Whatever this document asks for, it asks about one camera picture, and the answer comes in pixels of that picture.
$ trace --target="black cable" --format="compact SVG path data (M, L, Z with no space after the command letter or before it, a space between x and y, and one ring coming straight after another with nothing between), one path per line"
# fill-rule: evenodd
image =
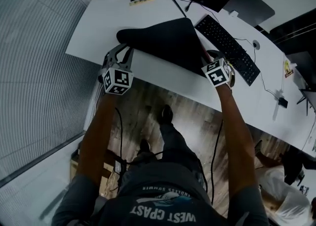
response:
M122 122L122 116L119 112L119 110L117 108L115 108L115 110L118 112L118 115L119 115L119 120L120 120L120 157L121 159L123 160L122 158L122 146L123 146L123 122Z
M213 164L214 164L214 160L215 160L217 144L218 144L218 140L219 140L219 135L221 134L222 126L223 126L223 120L222 120L222 122L221 122L221 126L220 126L219 131L218 131L218 134L217 134L216 143L215 143L215 148L214 148L214 154L213 154L213 159L212 159L212 163L211 163L211 181L212 181L212 200L211 200L211 204L212 204L212 205L213 205L213 201L214 201Z
M193 3L193 1L191 1L185 8L184 10L187 12L190 9L190 5Z
M265 83L263 82L263 78L262 78L262 73L261 72L260 72L260 75L261 75L261 81L262 81L262 84L263 84L263 88L265 89L265 91L267 91L268 93L271 93L278 100L277 96L275 96L275 94L273 92L271 92L270 90L266 89Z
M187 0L180 0L180 1L189 2L189 3L190 3L190 4L185 8L185 11L188 11L189 8L190 8L191 3L193 3L193 1L187 1ZM211 10L206 9L202 4L199 4L199 5L201 5L203 9L205 9L205 10L209 11L210 13L212 13L213 16L214 16L214 18L216 19L217 23L220 24L219 21L218 21L218 19L217 19L217 17L214 15L214 13L213 13Z
M239 40L239 41L248 41L249 42L249 44L255 49L255 47L253 46L253 44L249 41L249 40L247 40L247 39L238 39L238 38L234 38L235 40Z
M214 15L213 11L206 9L202 4L200 4L200 5L202 6L203 9L205 9L205 10L209 11L210 13L212 13L213 16L215 17L217 23L220 24L219 21L218 21L218 19L217 19L217 17Z
M116 189L118 189L119 186L115 187L114 189L110 190L110 192L114 192Z

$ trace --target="white desk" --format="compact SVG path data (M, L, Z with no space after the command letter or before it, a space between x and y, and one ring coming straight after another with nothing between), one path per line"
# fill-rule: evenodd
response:
M92 0L75 29L66 53L101 65L105 54L119 44L116 39L119 30L145 28L183 17L172 0L155 0L134 6L129 6L129 1ZM177 2L183 8L188 4L180 0ZM212 16L203 7L193 3L187 17L195 25L207 13ZM234 38L248 39L250 42L257 40L260 43L261 49L256 51L256 64L262 72L265 86L274 93L280 90L283 53L242 20L229 16L224 10L214 14ZM199 32L197 35L206 49L216 49ZM254 58L254 49L247 41L238 43ZM135 50L131 70L136 78L221 111L218 95L209 81L180 66ZM293 77L292 75L283 80L283 95L288 100L288 108L279 107L277 115L277 101L264 91L260 76L249 87L237 73L233 95L248 124L316 156L311 151L311 146L305 146L315 114L310 111L306 117L305 105L296 105L302 95L294 84Z

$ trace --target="forearm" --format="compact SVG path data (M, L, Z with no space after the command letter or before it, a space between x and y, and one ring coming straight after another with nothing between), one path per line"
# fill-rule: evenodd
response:
M115 103L115 95L103 96L80 147L77 174L87 176L97 186L100 186L104 154L110 141Z
M229 195L256 183L254 144L250 131L226 85L216 88L222 106L226 148L228 153Z

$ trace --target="wooden floor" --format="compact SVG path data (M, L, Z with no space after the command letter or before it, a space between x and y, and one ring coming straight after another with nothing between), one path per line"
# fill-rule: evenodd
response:
M122 155L131 161L137 154L142 138L148 140L152 152L162 151L163 140L155 116L161 107L169 104L174 117L174 127L183 135L189 148L197 154L203 165L208 182L208 195L211 196L211 160L214 146L222 121L222 114L205 105L194 102L176 93L134 79L133 87L118 101L118 109L123 121L123 150ZM288 144L266 134L254 127L249 129L254 142L262 139L265 155L277 159L280 153L288 149ZM119 155L120 124L116 114L113 120L111 141L109 149ZM221 132L214 161L214 205L216 211L227 216L228 211L228 174L227 153L225 149L224 132ZM105 194L107 198L116 196L118 175L112 173L108 180Z

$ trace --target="foot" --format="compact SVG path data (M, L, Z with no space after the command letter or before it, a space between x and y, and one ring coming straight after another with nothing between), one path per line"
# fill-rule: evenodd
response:
M260 140L255 146L255 155L261 153L262 140Z
M148 144L147 140L145 140L145 139L141 140L140 146L139 146L139 151L138 151L137 155L142 153L142 152L150 152L149 144Z
M160 125L171 124L172 118L173 112L171 110L171 107L169 105L165 105L163 110L158 115L157 120Z

